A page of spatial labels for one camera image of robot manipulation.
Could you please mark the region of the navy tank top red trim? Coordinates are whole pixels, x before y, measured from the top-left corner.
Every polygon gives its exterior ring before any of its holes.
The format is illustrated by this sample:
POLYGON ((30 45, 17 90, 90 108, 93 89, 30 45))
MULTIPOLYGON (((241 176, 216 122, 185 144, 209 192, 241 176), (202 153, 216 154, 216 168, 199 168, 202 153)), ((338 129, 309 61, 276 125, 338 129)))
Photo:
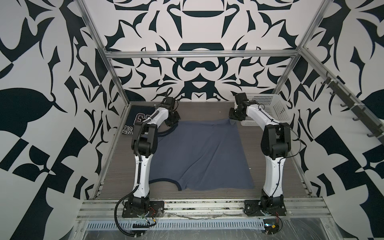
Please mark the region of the navy tank top red trim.
POLYGON ((122 134, 132 135, 136 122, 143 122, 155 111, 155 107, 132 105, 122 129, 122 134))

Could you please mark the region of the blue-grey tank top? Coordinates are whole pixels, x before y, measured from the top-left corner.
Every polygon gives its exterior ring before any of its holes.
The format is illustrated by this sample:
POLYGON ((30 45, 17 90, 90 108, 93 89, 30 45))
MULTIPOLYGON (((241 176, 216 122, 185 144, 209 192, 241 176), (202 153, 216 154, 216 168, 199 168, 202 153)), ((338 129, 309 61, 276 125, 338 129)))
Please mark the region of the blue-grey tank top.
POLYGON ((179 122, 158 139, 149 182, 173 183, 179 191, 254 188, 236 122, 179 122))

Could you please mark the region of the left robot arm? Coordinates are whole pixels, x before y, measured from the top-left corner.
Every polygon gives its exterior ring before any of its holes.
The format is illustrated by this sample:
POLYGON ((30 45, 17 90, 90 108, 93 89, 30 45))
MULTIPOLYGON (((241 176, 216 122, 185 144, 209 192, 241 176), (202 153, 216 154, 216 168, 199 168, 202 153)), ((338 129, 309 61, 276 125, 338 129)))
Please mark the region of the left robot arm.
POLYGON ((149 176, 152 158, 158 147, 158 135, 172 132, 181 119, 177 112, 178 101, 165 97, 155 106, 154 112, 141 122, 135 123, 132 150, 135 155, 135 185, 129 197, 130 206, 146 211, 150 207, 149 176))

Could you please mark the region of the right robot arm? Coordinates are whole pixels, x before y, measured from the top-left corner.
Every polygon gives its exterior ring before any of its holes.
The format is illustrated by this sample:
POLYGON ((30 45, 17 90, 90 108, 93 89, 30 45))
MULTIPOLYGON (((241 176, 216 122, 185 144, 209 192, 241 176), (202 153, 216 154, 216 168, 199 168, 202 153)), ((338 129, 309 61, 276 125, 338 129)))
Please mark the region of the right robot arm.
POLYGON ((238 93, 235 103, 229 118, 239 122, 250 118, 263 130, 261 151, 266 159, 262 196, 258 201, 246 200, 244 212, 247 216, 283 215, 283 168, 292 146, 289 110, 281 96, 275 94, 248 97, 246 93, 238 93))

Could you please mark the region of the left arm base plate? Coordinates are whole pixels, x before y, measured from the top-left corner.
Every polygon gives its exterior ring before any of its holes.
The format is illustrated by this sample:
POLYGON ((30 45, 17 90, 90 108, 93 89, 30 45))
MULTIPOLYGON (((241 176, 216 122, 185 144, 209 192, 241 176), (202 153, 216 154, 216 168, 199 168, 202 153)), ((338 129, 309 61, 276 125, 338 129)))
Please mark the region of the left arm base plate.
POLYGON ((123 208, 123 218, 157 217, 164 213, 164 201, 149 201, 142 203, 126 202, 123 208))

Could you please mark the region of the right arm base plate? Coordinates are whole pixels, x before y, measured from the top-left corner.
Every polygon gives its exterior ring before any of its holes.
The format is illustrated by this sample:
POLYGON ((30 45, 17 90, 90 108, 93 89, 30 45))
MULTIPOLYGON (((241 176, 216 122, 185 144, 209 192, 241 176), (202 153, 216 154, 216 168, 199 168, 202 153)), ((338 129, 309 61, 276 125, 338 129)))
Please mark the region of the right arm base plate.
POLYGON ((245 200, 244 213, 248 217, 255 216, 286 216, 287 209, 279 198, 261 198, 260 200, 245 200))

